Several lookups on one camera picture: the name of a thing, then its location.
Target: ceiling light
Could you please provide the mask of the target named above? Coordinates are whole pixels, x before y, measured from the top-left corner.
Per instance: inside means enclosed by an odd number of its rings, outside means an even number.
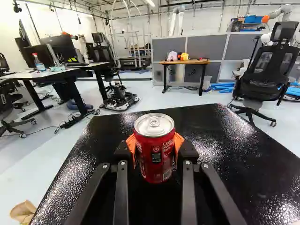
[[[151,5],[152,7],[155,7],[155,5],[154,5],[154,3],[153,3],[152,0],[144,0],[144,2],[145,2],[146,4]]]

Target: black mesh office chair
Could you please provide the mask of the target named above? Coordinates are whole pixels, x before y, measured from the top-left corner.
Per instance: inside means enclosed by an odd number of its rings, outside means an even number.
[[[271,41],[276,42],[273,46],[262,46],[258,49],[253,63],[244,73],[236,78],[233,97],[244,98],[244,105],[249,100],[256,102],[256,108],[242,107],[230,104],[230,109],[236,108],[236,114],[246,113],[249,122],[254,125],[252,114],[271,121],[271,126],[276,126],[276,119],[267,117],[258,112],[263,101],[276,101],[279,105],[289,87],[288,74],[291,71],[299,55],[300,49],[289,46],[299,22],[276,22],[274,25]]]
[[[0,77],[1,77],[1,75],[6,75],[6,74],[4,74],[3,72],[8,72],[9,70],[10,70],[10,68],[9,68],[8,62],[7,62],[6,59],[5,59],[4,54],[0,53]],[[20,87],[20,84],[19,84],[18,81],[14,81],[14,82],[12,82],[12,83],[15,84],[15,86],[17,86],[17,87]],[[13,103],[13,106],[14,106],[15,109],[21,109],[22,112],[24,112],[24,111],[26,111],[26,110],[23,108],[24,104],[27,104],[27,105],[28,105],[29,102]]]
[[[15,85],[9,79],[0,80],[0,122],[2,124],[2,127],[0,127],[0,136],[8,131],[10,133],[19,133],[21,138],[25,138],[26,134],[21,130],[15,129],[14,127],[26,123],[36,124],[37,121],[34,118],[20,122],[5,121],[5,118],[7,118],[14,109],[14,102],[23,97],[21,94],[10,95],[14,89]]]
[[[102,69],[102,75],[104,80],[109,82],[109,86],[106,87],[106,92],[113,89],[111,81],[113,81],[114,76],[118,76],[120,83],[122,80],[119,75],[119,68],[113,58],[113,49],[109,40],[103,33],[92,33],[93,40],[97,44],[96,47],[88,49],[92,52],[92,58],[94,62],[109,62],[107,69]]]

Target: soda can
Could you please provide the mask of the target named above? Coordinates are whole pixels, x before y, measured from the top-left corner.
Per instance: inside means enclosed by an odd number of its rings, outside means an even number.
[[[162,113],[149,113],[135,121],[134,135],[142,176],[149,183],[162,183],[173,170],[174,120]]]

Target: black desk leg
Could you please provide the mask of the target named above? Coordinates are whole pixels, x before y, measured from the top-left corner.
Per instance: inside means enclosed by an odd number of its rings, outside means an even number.
[[[164,64],[164,89],[161,93],[165,93],[169,88],[169,86],[167,86],[167,66],[168,65]]]
[[[200,81],[199,96],[202,95],[203,81],[204,81],[205,70],[206,70],[206,64],[201,64],[201,65],[202,65],[202,75],[201,75],[201,81]]]
[[[81,98],[79,91],[75,85],[75,81],[73,77],[66,78],[67,85],[69,87],[69,91],[71,93],[72,98],[74,99],[78,110],[82,116],[85,116],[88,113],[87,108],[85,107],[85,104],[83,103],[83,99]]]
[[[30,96],[32,97],[32,100],[37,105],[38,110],[36,110],[36,111],[34,111],[34,112],[32,112],[32,113],[30,113],[30,114],[22,117],[21,118],[22,120],[27,120],[27,119],[33,117],[34,115],[37,115],[37,114],[45,111],[46,109],[50,109],[50,108],[53,107],[53,105],[47,105],[46,107],[43,105],[41,99],[39,98],[36,90],[34,90],[33,86],[30,83],[30,81],[23,81],[23,82],[24,82],[24,85],[27,88]]]
[[[106,91],[105,91],[105,86],[104,86],[104,83],[103,83],[103,80],[102,80],[102,77],[101,77],[100,70],[95,70],[95,74],[96,74],[96,79],[97,79],[97,82],[98,82],[99,91],[101,93],[102,99],[103,99],[103,101],[107,100],[107,94],[106,94]]]

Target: white wall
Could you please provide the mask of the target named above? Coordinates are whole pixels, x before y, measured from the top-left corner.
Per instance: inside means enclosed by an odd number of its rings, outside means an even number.
[[[133,0],[137,5],[143,4],[141,0]],[[154,0],[156,6],[151,8],[154,13],[158,12],[158,1]],[[256,3],[269,3],[270,0],[257,0]],[[299,0],[278,0],[271,2],[298,2]],[[240,0],[226,0],[226,4],[239,4]],[[247,4],[248,0],[241,0],[241,3]],[[15,44],[14,38],[19,37],[18,33],[18,21],[19,18],[22,19],[22,22],[26,28],[26,31],[29,35],[30,41],[33,45],[39,44],[38,37],[34,31],[32,22],[30,20],[28,11],[26,10],[25,3],[20,2],[20,7],[22,8],[21,13],[15,13],[13,11],[12,2],[10,0],[1,0],[0,7],[0,52],[4,53],[8,63],[12,70],[19,70],[26,67],[26,63],[22,59],[21,54],[18,51],[17,45]],[[57,16],[55,12],[51,12],[48,6],[28,3],[32,18],[37,27],[37,31],[41,38],[47,36],[55,36],[61,33],[61,29],[58,23]],[[122,3],[116,3],[116,8],[123,7]],[[253,15],[266,15],[271,11],[274,11],[279,6],[251,6],[249,14]],[[102,6],[101,10],[110,10],[111,5]],[[147,13],[147,8],[145,6],[139,7],[142,14]],[[184,35],[201,35],[201,34],[215,34],[218,32],[225,32],[227,25],[231,18],[236,16],[243,16],[247,11],[247,6],[232,6],[225,7],[222,13],[221,7],[212,7],[198,9],[195,11],[195,16],[193,15],[192,10],[185,11],[184,20],[183,20],[183,34]],[[105,25],[105,21],[101,18],[95,17],[95,21],[92,19],[92,16],[79,13],[81,24],[78,24],[77,14],[74,11],[67,9],[57,9],[58,18],[60,20],[63,31],[68,33],[78,35],[84,34],[87,38],[87,41],[92,42],[92,32],[96,32],[95,23],[97,26],[98,32],[103,32],[108,38],[110,38],[110,29],[109,26]],[[132,8],[132,15],[137,15],[138,12]],[[126,10],[114,11],[114,16],[124,17],[127,16]],[[152,37],[167,36],[169,19],[172,13],[163,13],[160,16],[157,14],[150,15],[148,18],[147,15],[133,17],[131,19],[133,30],[138,30],[138,35],[142,34],[142,28],[144,27],[145,33],[151,33]],[[274,23],[281,18],[273,19],[269,21],[269,27],[272,29]],[[300,21],[300,6],[293,6],[293,12],[291,15],[292,20]],[[128,19],[117,19],[113,21],[113,27],[116,33],[121,32],[122,29],[128,30]],[[79,48],[79,42],[73,41],[75,47]],[[143,45],[143,38],[139,37],[140,46]],[[129,51],[125,49],[125,42],[123,37],[116,38],[115,47],[118,50],[119,56],[129,55]]]
[[[19,37],[20,14],[13,11],[11,1],[1,1],[0,7],[0,53],[5,55],[12,70],[26,68],[27,64],[19,53],[15,38]]]

